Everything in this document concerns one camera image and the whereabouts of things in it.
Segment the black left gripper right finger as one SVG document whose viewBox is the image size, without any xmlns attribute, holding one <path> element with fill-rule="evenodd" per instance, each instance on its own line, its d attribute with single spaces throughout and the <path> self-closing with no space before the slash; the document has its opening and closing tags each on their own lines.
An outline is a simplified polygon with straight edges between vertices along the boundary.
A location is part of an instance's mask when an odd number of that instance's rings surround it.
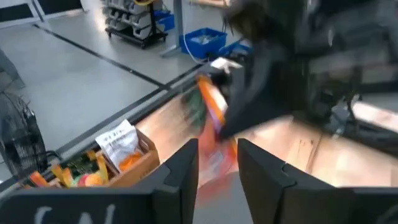
<svg viewBox="0 0 398 224">
<path fill-rule="evenodd" d="M 238 140 L 239 176 L 254 224 L 332 224 L 321 190 L 331 185 L 247 139 Z"/>
</svg>

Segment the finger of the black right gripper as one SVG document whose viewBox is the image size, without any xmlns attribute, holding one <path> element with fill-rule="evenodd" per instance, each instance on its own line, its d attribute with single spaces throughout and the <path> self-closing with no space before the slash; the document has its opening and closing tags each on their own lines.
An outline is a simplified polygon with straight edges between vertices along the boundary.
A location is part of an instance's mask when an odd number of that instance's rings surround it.
<svg viewBox="0 0 398 224">
<path fill-rule="evenodd" d="M 233 83 L 251 77 L 248 85 L 237 87 L 225 113 L 218 139 L 226 140 L 242 131 L 292 113 L 287 100 L 281 98 L 282 85 L 278 65 L 285 65 L 289 53 L 279 44 L 261 42 L 254 46 L 252 65 L 246 64 L 244 73 L 231 74 Z"/>
</svg>

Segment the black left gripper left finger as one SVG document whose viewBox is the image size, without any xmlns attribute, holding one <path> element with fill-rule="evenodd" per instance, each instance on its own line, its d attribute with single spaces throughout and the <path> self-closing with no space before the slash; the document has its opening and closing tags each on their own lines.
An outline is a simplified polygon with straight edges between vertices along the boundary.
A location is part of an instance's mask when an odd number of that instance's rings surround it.
<svg viewBox="0 0 398 224">
<path fill-rule="evenodd" d="M 176 153 L 136 184 L 145 190 L 136 224 L 192 224 L 198 187 L 198 140 Z"/>
</svg>

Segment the orange fruit tea packet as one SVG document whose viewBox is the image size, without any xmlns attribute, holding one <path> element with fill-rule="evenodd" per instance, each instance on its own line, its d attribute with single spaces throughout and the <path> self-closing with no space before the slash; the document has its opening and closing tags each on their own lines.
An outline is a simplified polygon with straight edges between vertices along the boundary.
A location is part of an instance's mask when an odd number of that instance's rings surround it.
<svg viewBox="0 0 398 224">
<path fill-rule="evenodd" d="M 31 173 L 29 179 L 38 187 L 50 187 L 50 184 L 38 171 Z"/>
<path fill-rule="evenodd" d="M 202 187 L 227 174 L 237 163 L 235 138 L 219 140 L 228 104 L 219 88 L 204 75 L 195 80 L 195 86 L 182 95 L 180 102 L 185 121 L 198 138 L 198 186 Z"/>
</svg>

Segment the wooden tea organizer box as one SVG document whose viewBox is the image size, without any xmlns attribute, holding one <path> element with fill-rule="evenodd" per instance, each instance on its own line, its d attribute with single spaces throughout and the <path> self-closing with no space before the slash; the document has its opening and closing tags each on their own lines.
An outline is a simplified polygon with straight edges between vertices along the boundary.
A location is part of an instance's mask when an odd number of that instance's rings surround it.
<svg viewBox="0 0 398 224">
<path fill-rule="evenodd" d="M 88 151 L 94 151 L 97 155 L 102 155 L 104 157 L 109 177 L 109 182 L 99 187 L 132 186 L 137 182 L 139 182 L 141 179 L 143 179 L 145 176 L 147 176 L 149 173 L 151 173 L 160 164 L 159 155 L 155 147 L 155 144 L 144 133 L 140 132 L 139 130 L 137 130 L 137 135 L 139 138 L 139 149 L 142 152 L 144 152 L 144 155 L 138 161 L 136 161 L 130 169 L 124 172 L 119 172 L 117 168 L 115 168 L 115 166 L 112 165 L 111 161 L 106 158 L 103 150 L 98 147 L 95 149 L 87 150 L 85 153 L 73 157 L 64 164 L 61 163 L 59 164 L 61 165 L 62 168 L 69 167 L 73 176 L 73 171 L 75 170 L 75 162 L 79 160 L 79 158 L 82 157 L 84 154 L 86 154 Z M 50 168 L 50 175 L 51 177 L 48 180 L 46 179 L 46 181 L 50 184 L 50 187 L 70 189 L 64 186 L 59 181 L 59 179 L 56 178 L 56 176 L 52 173 L 51 168 Z M 28 183 L 24 184 L 23 187 L 26 189 L 32 187 L 38 187 L 29 179 L 29 177 L 28 177 Z"/>
</svg>

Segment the blue storage bin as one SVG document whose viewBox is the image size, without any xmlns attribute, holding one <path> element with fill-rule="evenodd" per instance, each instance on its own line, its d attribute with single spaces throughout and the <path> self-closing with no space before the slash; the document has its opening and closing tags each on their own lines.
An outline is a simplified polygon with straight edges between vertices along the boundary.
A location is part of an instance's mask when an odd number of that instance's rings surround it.
<svg viewBox="0 0 398 224">
<path fill-rule="evenodd" d="M 219 57 L 232 57 L 234 54 L 247 55 L 252 52 L 252 47 L 241 44 L 240 41 L 233 42 L 232 44 L 226 45 L 219 49 Z"/>
<path fill-rule="evenodd" d="M 175 27 L 174 15 L 167 10 L 156 10 L 154 11 L 155 19 L 158 24 L 164 25 L 164 31 L 168 31 Z"/>
</svg>

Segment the blue bin with plastic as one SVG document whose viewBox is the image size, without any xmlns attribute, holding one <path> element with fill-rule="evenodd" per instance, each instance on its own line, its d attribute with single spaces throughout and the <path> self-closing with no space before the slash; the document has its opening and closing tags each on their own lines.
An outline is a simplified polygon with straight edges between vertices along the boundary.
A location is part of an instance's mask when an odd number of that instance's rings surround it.
<svg viewBox="0 0 398 224">
<path fill-rule="evenodd" d="M 197 59 L 206 59 L 225 46 L 226 37 L 227 33 L 206 27 L 181 35 L 179 44 L 183 53 Z"/>
</svg>

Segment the grey desk leg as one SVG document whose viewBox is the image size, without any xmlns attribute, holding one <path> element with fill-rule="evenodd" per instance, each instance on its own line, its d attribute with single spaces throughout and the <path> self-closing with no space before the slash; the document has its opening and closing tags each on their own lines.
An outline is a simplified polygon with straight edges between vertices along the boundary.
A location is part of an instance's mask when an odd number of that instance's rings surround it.
<svg viewBox="0 0 398 224">
<path fill-rule="evenodd" d="M 174 25 L 175 25 L 175 44 L 160 53 L 162 58 L 171 57 L 181 51 L 180 37 L 183 37 L 183 0 L 173 0 Z"/>
</svg>

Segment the black cart with grey bins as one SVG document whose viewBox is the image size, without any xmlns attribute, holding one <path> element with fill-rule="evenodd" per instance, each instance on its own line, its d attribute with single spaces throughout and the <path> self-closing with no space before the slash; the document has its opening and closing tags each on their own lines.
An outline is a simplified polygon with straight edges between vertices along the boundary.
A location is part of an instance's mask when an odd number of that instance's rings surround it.
<svg viewBox="0 0 398 224">
<path fill-rule="evenodd" d="M 166 41 L 165 26 L 159 23 L 168 13 L 163 0 L 100 0 L 108 37 L 116 35 L 142 49 Z"/>
</svg>

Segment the black floor fan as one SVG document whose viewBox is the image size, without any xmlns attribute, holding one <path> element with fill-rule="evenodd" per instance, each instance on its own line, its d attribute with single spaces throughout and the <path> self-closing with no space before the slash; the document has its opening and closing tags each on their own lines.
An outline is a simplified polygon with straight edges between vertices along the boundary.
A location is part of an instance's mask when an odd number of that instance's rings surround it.
<svg viewBox="0 0 398 224">
<path fill-rule="evenodd" d="M 0 92 L 0 155 L 16 180 L 46 171 L 50 158 L 62 160 L 56 151 L 46 150 L 34 111 L 6 91 Z"/>
</svg>

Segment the black partition panel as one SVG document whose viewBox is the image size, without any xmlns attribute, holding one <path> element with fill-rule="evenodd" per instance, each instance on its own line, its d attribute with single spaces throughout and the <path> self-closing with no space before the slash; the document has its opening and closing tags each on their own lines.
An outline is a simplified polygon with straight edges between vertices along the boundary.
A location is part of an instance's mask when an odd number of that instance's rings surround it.
<svg viewBox="0 0 398 224">
<path fill-rule="evenodd" d="M 27 3 L 0 7 L 0 22 L 14 21 L 33 17 Z"/>
<path fill-rule="evenodd" d="M 81 0 L 37 0 L 45 15 L 83 9 Z"/>
</svg>

